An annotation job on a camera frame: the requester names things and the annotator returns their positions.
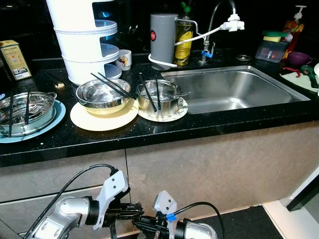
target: kitchen counter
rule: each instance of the kitchen counter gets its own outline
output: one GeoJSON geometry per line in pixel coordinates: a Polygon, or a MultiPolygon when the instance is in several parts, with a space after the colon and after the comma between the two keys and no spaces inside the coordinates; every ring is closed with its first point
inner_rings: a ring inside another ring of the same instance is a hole
{"type": "MultiPolygon", "coordinates": [[[[202,66],[198,65],[198,58],[194,56],[187,69],[251,65],[307,96],[311,101],[198,115],[186,114],[179,120],[166,123],[152,122],[137,116],[122,128],[92,132],[78,128],[70,119],[70,111],[77,103],[75,96],[77,86],[68,80],[63,61],[34,61],[34,69],[36,67],[38,69],[32,72],[33,77],[18,82],[12,91],[17,94],[31,88],[31,91],[56,92],[57,100],[66,106],[67,112],[56,127],[40,136],[18,143],[0,144],[0,167],[319,119],[317,94],[282,79],[279,76],[282,65],[262,60],[242,63],[234,60],[234,57],[229,55],[224,57],[224,55],[227,54],[222,51],[220,54],[216,53],[213,60],[202,66]]],[[[139,72],[143,73],[145,79],[154,79],[155,76],[158,79],[162,78],[160,72],[152,69],[146,59],[146,55],[134,56],[135,64],[131,70],[122,73],[121,79],[128,81],[133,89],[138,84],[139,72]]]]}

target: stacked white containers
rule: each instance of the stacked white containers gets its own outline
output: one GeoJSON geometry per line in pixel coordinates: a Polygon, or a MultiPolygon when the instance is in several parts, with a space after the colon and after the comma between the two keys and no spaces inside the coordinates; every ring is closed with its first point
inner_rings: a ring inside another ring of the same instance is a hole
{"type": "Polygon", "coordinates": [[[119,58],[118,47],[100,43],[101,37],[117,33],[117,24],[95,20],[93,14],[92,3],[108,1],[114,0],[46,0],[69,79],[76,85],[94,80],[91,72],[110,78],[122,73],[107,64],[119,58]]]}

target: stainless steel pot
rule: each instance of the stainless steel pot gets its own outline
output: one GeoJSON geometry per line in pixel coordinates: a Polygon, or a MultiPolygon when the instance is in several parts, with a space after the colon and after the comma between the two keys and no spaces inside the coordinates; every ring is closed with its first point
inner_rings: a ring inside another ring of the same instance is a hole
{"type": "Polygon", "coordinates": [[[144,114],[154,118],[165,118],[172,116],[178,111],[178,104],[180,101],[180,96],[182,95],[182,89],[178,84],[171,81],[158,80],[159,84],[159,100],[160,100],[160,110],[158,110],[158,99],[157,99],[157,88],[156,81],[150,80],[145,81],[145,86],[150,93],[150,96],[157,109],[154,109],[151,102],[146,94],[143,84],[137,86],[137,93],[139,95],[139,108],[144,114]]]}
{"type": "MultiPolygon", "coordinates": [[[[130,92],[131,86],[126,81],[112,78],[110,80],[130,92]]],[[[89,81],[79,86],[76,97],[88,112],[96,115],[113,114],[123,109],[129,101],[129,98],[123,97],[100,80],[89,81]]]]}
{"type": "MultiPolygon", "coordinates": [[[[25,124],[27,93],[14,95],[12,137],[35,133],[46,127],[55,117],[53,107],[56,93],[30,92],[29,124],[25,124]]],[[[9,135],[10,97],[0,101],[0,133],[9,135]]]]}

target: purple bowl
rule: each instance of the purple bowl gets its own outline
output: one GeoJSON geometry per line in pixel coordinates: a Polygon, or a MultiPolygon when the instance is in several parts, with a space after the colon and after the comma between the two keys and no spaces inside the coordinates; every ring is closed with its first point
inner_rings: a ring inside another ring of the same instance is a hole
{"type": "Polygon", "coordinates": [[[313,61],[310,55],[292,51],[288,54],[287,61],[294,67],[301,67],[303,65],[307,65],[313,61]]]}

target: faucet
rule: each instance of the faucet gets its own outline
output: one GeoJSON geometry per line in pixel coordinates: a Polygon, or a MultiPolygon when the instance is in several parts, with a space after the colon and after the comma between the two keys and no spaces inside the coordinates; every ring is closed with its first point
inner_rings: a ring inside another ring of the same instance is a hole
{"type": "MultiPolygon", "coordinates": [[[[212,16],[211,16],[211,18],[210,18],[210,23],[209,23],[208,31],[211,31],[212,28],[213,28],[213,21],[214,21],[214,17],[215,17],[216,11],[217,11],[219,5],[220,5],[222,2],[224,2],[224,0],[220,0],[220,1],[217,3],[216,7],[214,8],[213,14],[212,14],[212,16]]],[[[232,8],[232,14],[236,14],[236,6],[235,6],[234,1],[233,1],[233,0],[228,0],[228,2],[229,2],[230,6],[231,6],[231,8],[232,8]]],[[[208,49],[208,48],[209,48],[209,37],[210,37],[210,35],[208,35],[208,36],[206,36],[206,38],[204,38],[204,49],[203,49],[202,52],[201,52],[201,59],[200,59],[200,61],[199,61],[200,63],[206,63],[206,62],[207,62],[206,58],[207,58],[207,57],[211,58],[211,57],[213,56],[214,47],[215,47],[215,42],[213,42],[212,48],[211,48],[211,50],[209,51],[209,49],[208,49]]]]}

